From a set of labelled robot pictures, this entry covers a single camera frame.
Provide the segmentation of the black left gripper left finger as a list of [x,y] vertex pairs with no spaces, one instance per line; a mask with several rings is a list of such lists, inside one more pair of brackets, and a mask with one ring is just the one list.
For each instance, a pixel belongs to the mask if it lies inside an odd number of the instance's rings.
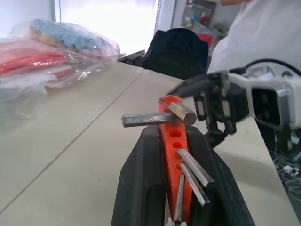
[[144,128],[119,175],[111,226],[165,226],[166,187],[159,127]]

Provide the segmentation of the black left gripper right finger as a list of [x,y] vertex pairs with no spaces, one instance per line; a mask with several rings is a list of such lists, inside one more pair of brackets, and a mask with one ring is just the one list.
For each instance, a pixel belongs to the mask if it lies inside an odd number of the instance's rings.
[[227,164],[194,126],[186,126],[188,151],[213,179],[204,188],[210,204],[202,207],[193,194],[187,226],[255,226],[246,202]]

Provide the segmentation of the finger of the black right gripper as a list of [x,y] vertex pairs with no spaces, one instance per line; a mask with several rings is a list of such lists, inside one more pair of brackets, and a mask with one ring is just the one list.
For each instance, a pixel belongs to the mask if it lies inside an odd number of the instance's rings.
[[210,90],[215,85],[220,85],[220,76],[218,73],[201,74],[184,80],[169,91],[168,94],[178,97],[192,97]]
[[228,135],[235,134],[235,123],[226,122],[225,130],[221,131],[218,129],[217,122],[207,123],[207,133],[205,134],[205,139],[207,143],[215,148],[220,143],[222,143]]

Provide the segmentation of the orange plastic hex key holder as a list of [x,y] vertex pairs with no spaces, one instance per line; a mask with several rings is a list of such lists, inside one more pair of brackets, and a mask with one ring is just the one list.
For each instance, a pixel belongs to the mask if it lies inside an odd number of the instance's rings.
[[[167,113],[167,106],[171,102],[180,102],[182,99],[177,96],[163,96],[159,99],[159,112]],[[163,156],[165,166],[166,192],[171,212],[171,218],[174,219],[174,211],[177,200],[178,185],[182,169],[179,163],[183,161],[181,156],[176,152],[178,148],[188,149],[185,125],[180,122],[179,125],[159,125],[159,131],[162,135]],[[192,188],[185,179],[184,199],[182,210],[182,222],[188,222],[190,218]]]

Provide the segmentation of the large steel hex key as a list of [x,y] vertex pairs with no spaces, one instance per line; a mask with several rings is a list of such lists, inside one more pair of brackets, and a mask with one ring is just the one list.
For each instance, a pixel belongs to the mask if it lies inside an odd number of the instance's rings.
[[180,102],[167,104],[163,111],[163,113],[124,114],[121,117],[122,125],[124,128],[161,124],[178,126],[180,123],[193,125],[197,120],[196,114]]

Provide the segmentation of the slim steel hex key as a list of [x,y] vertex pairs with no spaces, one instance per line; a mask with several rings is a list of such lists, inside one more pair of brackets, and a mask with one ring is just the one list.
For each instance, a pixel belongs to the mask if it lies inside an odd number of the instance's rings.
[[180,165],[185,177],[187,178],[187,181],[189,182],[189,184],[190,184],[196,198],[198,199],[200,205],[202,207],[204,207],[205,205],[210,204],[210,201],[209,201],[207,195],[203,191],[201,185],[198,183],[196,177],[194,176],[192,171],[189,169],[187,164],[184,163],[184,162],[181,162],[179,165]]

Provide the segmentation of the medium steel hex key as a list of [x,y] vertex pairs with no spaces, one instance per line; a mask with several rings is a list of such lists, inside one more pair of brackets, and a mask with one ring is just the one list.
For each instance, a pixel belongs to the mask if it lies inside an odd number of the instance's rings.
[[178,148],[177,153],[183,158],[190,170],[194,173],[197,179],[201,182],[203,187],[210,188],[214,180],[203,169],[203,167],[194,159],[194,157],[185,148]]

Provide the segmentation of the thin steel hex key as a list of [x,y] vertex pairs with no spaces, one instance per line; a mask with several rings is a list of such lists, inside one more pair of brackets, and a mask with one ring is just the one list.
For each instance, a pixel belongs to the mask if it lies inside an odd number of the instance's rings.
[[182,223],[184,185],[185,185],[185,176],[181,174],[179,178],[177,199],[176,199],[175,210],[174,210],[174,226],[181,226]]

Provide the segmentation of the black bag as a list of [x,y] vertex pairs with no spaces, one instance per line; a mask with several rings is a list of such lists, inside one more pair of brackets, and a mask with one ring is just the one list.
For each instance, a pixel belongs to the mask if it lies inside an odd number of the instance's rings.
[[206,73],[208,52],[208,43],[191,30],[158,30],[146,52],[142,68],[185,80]]

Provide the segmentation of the shelf with colourful items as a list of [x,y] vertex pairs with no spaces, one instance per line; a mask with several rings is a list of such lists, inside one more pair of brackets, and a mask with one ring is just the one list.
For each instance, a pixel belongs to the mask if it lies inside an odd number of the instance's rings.
[[210,52],[229,31],[226,22],[214,22],[216,2],[210,0],[187,0],[181,19],[181,27],[193,31],[208,43]]

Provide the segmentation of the person in white shirt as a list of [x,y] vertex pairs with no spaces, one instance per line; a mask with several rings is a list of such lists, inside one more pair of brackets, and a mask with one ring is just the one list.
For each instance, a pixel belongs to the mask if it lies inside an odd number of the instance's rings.
[[212,53],[208,72],[275,59],[301,71],[301,0],[220,0],[240,5],[228,34]]

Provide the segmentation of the perforated metal shelf upright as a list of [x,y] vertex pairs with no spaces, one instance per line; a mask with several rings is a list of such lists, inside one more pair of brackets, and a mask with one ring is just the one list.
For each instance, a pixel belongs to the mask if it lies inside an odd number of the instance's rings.
[[156,0],[156,4],[155,4],[156,18],[155,18],[155,25],[154,25],[154,34],[156,34],[159,27],[161,8],[162,8],[162,0]]

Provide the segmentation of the clear plastic bag of cloths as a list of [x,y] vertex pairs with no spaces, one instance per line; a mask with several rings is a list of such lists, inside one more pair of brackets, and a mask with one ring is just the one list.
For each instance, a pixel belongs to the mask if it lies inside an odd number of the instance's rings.
[[33,19],[0,38],[0,100],[63,88],[117,62],[117,43],[78,24]]

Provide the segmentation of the black flat clamp bracket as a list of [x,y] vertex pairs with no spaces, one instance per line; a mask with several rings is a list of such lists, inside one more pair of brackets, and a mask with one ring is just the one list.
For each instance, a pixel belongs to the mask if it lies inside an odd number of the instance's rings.
[[121,54],[118,58],[118,61],[128,65],[141,67],[145,54],[146,52],[144,49],[128,55]]

